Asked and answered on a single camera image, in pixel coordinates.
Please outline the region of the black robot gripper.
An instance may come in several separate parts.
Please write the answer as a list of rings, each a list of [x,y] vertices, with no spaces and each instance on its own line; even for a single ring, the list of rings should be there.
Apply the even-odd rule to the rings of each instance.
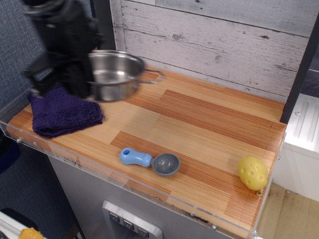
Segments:
[[[79,0],[25,0],[23,12],[45,46],[23,72],[32,82],[30,92],[43,97],[63,82],[69,94],[87,98],[93,80],[89,53],[102,40],[95,19]]]

